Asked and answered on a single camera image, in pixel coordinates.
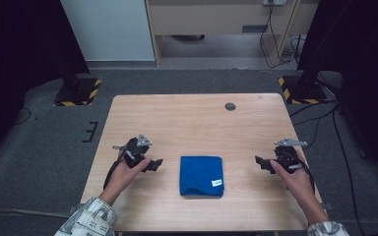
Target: table top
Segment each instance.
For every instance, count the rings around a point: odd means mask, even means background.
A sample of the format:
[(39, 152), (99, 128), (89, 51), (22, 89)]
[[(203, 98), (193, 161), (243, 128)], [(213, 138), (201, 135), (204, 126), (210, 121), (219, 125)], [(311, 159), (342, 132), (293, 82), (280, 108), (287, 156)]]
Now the table top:
[[(234, 110), (225, 109), (229, 102)], [(274, 141), (297, 140), (277, 93), (118, 95), (113, 99), (81, 202), (97, 197), (118, 150), (144, 134), (146, 156), (164, 159), (140, 173), (113, 209), (122, 232), (303, 230), (307, 220), (278, 175), (261, 170), (255, 155), (275, 158)], [(179, 194), (182, 155), (222, 158), (220, 199)]]

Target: sleeve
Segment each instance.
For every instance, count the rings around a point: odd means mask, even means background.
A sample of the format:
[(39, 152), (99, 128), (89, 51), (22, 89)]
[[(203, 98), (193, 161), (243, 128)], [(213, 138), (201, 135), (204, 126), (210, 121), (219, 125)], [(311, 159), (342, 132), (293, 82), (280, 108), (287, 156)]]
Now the sleeve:
[(116, 213), (109, 204), (99, 198), (91, 198), (73, 213), (55, 236), (114, 236), (111, 225), (115, 220)]
[(308, 228), (309, 236), (348, 236), (345, 227), (335, 221), (325, 221), (316, 224), (312, 224)]

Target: hand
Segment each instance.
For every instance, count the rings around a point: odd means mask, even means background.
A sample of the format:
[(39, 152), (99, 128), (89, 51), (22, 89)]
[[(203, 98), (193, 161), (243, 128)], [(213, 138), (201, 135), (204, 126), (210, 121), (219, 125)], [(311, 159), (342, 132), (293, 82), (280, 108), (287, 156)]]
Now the hand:
[(112, 206), (121, 192), (124, 191), (133, 182), (135, 177), (149, 165), (150, 161), (149, 158), (146, 158), (132, 169), (128, 167), (125, 160), (119, 162), (118, 166), (116, 166), (115, 170), (112, 172), (105, 189), (99, 195), (99, 198)]
[[(296, 153), (297, 156), (305, 162), (302, 154), (299, 151), (296, 151)], [(276, 170), (276, 173), (278, 173), (286, 183), (291, 194), (296, 198), (310, 224), (330, 220), (321, 205), (318, 203), (312, 190), (309, 175), (304, 169), (297, 169), (292, 174), (289, 174), (277, 162), (271, 160), (271, 164)]]

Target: blue cloth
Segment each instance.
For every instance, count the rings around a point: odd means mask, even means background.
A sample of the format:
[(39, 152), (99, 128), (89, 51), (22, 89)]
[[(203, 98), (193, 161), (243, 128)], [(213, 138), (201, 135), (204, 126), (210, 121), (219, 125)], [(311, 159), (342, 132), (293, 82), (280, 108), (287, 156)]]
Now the blue cloth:
[(180, 157), (180, 195), (222, 197), (222, 159), (219, 156)]

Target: table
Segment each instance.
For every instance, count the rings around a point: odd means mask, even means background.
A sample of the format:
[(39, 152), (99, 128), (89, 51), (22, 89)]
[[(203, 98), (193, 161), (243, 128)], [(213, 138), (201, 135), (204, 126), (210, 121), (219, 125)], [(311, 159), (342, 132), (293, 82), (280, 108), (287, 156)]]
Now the table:
[[(261, 32), (270, 15), (269, 6), (261, 0), (145, 1), (158, 65), (165, 35)], [(271, 25), (275, 37), (269, 29), (263, 33), (263, 46), (273, 65), (280, 62), (291, 35), (307, 34), (318, 3), (319, 0), (286, 0), (285, 5), (273, 7)]]
[[(225, 109), (233, 103), (235, 110)], [(297, 136), (277, 93), (118, 95), (113, 99), (81, 202), (98, 196), (118, 150), (144, 134), (146, 156), (164, 161), (137, 176), (113, 206), (122, 232), (303, 230), (307, 220), (278, 175), (254, 156), (275, 158), (274, 141)], [(182, 155), (222, 158), (220, 199), (179, 195)]]

